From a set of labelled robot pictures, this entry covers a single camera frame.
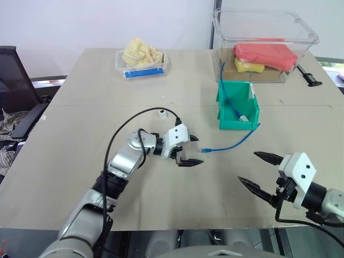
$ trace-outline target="red sponge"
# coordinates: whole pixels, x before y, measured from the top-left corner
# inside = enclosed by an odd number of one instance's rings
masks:
[[[259,63],[279,71],[290,71],[297,56],[284,44],[237,44],[235,56],[243,62]]]

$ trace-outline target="yellow sponge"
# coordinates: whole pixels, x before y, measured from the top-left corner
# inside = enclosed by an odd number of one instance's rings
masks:
[[[135,38],[124,48],[123,61],[134,68],[143,68],[162,61],[163,54],[142,39]]]
[[[264,71],[265,66],[259,63],[245,63],[240,61],[239,59],[235,58],[234,63],[238,73],[243,73],[245,71],[255,71],[257,73],[262,73]]]

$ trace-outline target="table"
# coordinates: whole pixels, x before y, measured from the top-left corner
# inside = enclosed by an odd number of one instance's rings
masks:
[[[0,186],[0,226],[59,229],[102,170],[112,133],[129,116],[157,105],[174,110],[200,138],[185,150],[204,163],[179,168],[174,160],[150,156],[120,196],[113,230],[290,226],[275,222],[275,210],[237,179],[275,191],[277,168],[253,151],[307,152],[318,170],[314,180],[344,189],[344,98],[310,53],[302,66],[322,86],[307,87],[298,71],[283,84],[255,84],[259,129],[236,149],[202,154],[198,149],[226,147],[247,133],[218,130],[211,51],[168,51],[166,76],[128,81],[114,69],[115,52],[88,49],[79,58]],[[173,123],[156,112],[140,116],[119,133],[111,153],[139,127],[164,133]],[[282,216],[305,219],[305,210],[286,203]]]

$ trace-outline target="white wall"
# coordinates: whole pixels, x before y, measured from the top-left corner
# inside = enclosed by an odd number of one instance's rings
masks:
[[[319,36],[315,56],[344,58],[344,0],[222,0],[222,8],[294,11]]]
[[[140,37],[163,48],[209,47],[213,0],[1,0],[0,45],[30,77],[67,75],[89,47]]]

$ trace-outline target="cardboard box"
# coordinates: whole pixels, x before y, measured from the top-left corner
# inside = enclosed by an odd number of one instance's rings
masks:
[[[222,63],[226,61],[226,66],[223,71],[223,80],[251,82],[276,82],[280,80],[282,72],[267,66],[265,66],[262,73],[256,73],[254,71],[238,73],[234,59],[235,56],[233,48],[222,48],[220,50],[220,67],[222,66]]]

